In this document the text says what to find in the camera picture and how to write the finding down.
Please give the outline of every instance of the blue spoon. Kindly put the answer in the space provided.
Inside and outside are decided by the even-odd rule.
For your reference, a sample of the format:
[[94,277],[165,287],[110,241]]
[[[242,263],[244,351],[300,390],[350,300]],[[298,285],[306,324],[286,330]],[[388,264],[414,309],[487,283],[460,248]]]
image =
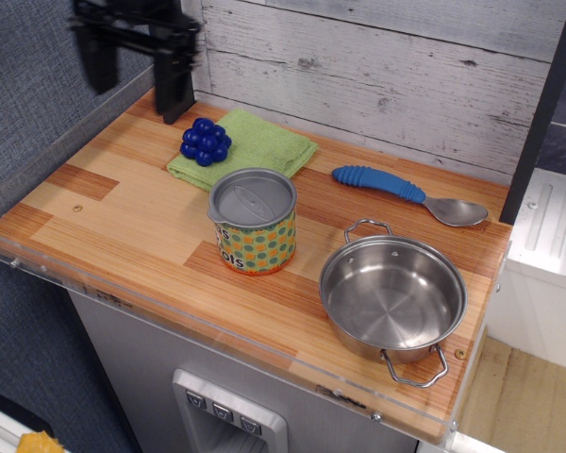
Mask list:
[[471,201],[454,198],[430,198],[415,184],[382,170],[357,165],[336,168],[333,177],[343,184],[369,187],[394,193],[408,201],[424,205],[439,221],[450,227],[469,227],[487,218],[487,209]]

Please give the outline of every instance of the blue fabric wall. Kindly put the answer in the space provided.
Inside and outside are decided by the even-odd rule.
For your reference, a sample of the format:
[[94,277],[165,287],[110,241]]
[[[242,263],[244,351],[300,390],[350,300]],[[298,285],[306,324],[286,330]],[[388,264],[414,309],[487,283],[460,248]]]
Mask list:
[[[151,60],[123,52],[122,83],[95,96],[70,3],[0,0],[0,215],[152,84]],[[77,321],[64,290],[0,262],[0,394],[73,452],[134,451]]]

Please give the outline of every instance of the green towel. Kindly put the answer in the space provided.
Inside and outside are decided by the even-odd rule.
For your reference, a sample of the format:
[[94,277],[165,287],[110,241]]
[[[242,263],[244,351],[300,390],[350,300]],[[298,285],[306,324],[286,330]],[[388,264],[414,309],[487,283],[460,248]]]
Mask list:
[[168,171],[173,176],[209,192],[218,179],[241,168],[270,168],[292,177],[317,150],[317,144],[307,137],[245,110],[229,112],[218,125],[226,129],[226,135],[233,141],[228,157],[209,167],[201,167],[195,160],[179,155],[168,164]]

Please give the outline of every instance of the gray plastic lid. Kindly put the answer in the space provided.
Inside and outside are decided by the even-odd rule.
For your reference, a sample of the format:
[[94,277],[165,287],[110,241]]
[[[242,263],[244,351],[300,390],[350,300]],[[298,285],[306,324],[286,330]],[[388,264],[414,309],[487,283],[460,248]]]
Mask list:
[[208,217],[236,228],[275,225],[295,208],[288,177],[266,168],[244,168],[221,177],[209,193]]

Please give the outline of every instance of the blue toy grapes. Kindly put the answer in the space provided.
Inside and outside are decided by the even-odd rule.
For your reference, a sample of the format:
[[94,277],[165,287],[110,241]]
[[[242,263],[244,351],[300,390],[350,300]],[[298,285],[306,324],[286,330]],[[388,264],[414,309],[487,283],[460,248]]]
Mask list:
[[198,165],[208,167],[228,157],[232,140],[222,126],[215,125],[209,118],[197,118],[192,128],[182,134],[180,153],[187,159],[194,159]]

